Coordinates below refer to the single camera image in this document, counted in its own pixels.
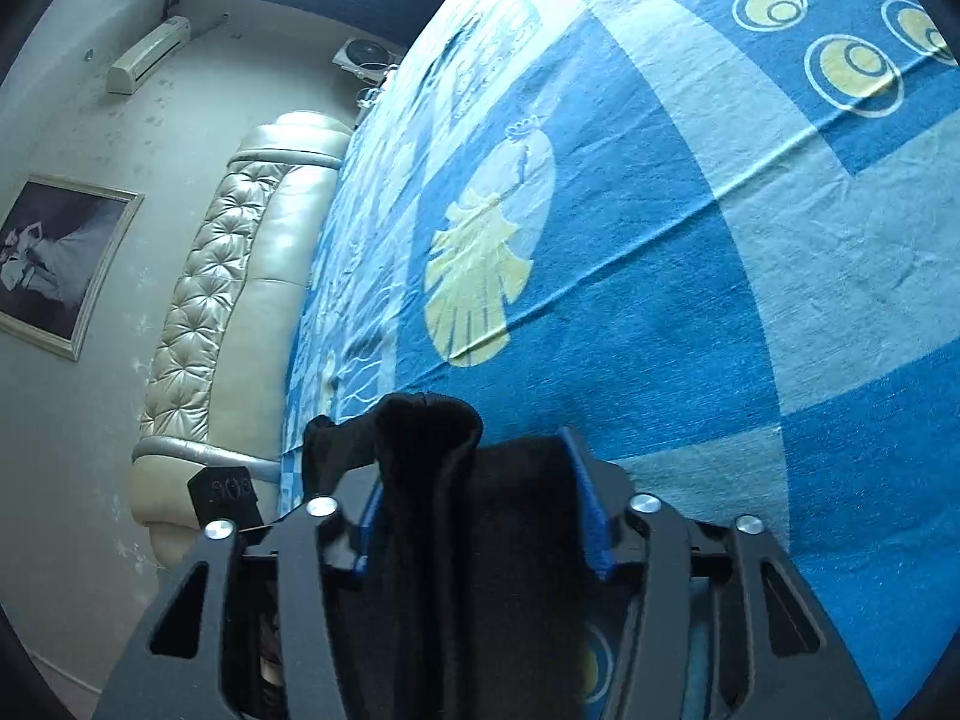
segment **picture frame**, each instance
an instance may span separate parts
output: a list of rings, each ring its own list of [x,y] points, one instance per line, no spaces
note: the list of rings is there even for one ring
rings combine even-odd
[[[0,330],[80,359],[135,191],[30,175],[0,223]]]

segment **folded black garment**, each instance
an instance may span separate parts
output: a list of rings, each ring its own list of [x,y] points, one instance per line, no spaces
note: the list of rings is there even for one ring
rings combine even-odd
[[[387,538],[362,589],[330,602],[357,716],[581,718],[589,575],[568,455],[552,437],[478,448],[482,432],[469,405],[431,394],[307,427],[307,497],[380,465]]]

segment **wall-mounted air conditioner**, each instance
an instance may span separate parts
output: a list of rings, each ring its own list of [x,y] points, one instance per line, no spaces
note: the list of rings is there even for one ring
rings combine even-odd
[[[160,62],[189,42],[189,20],[183,16],[165,20],[113,63],[107,71],[107,91],[117,95],[132,95]]]
[[[350,71],[359,79],[380,83],[387,68],[400,64],[402,58],[401,53],[388,52],[373,40],[352,38],[333,57],[333,64]]]

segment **silver screw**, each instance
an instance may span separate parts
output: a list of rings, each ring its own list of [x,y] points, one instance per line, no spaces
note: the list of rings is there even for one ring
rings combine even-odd
[[[336,514],[339,507],[340,504],[337,503],[336,498],[320,495],[318,498],[307,501],[306,512],[311,517],[330,517],[330,514]]]
[[[630,508],[641,514],[656,514],[664,504],[655,495],[640,493],[630,499]]]
[[[750,533],[751,536],[763,533],[763,520],[754,517],[752,514],[744,514],[742,517],[738,517],[735,524],[741,533]]]
[[[215,519],[203,528],[203,533],[213,541],[219,541],[233,533],[233,523],[229,519]]]

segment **bed sheet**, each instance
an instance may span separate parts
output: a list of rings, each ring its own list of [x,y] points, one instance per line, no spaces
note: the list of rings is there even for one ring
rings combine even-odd
[[[960,623],[959,107],[916,0],[448,0],[344,162],[281,511],[391,391],[572,424],[759,514],[892,717]]]

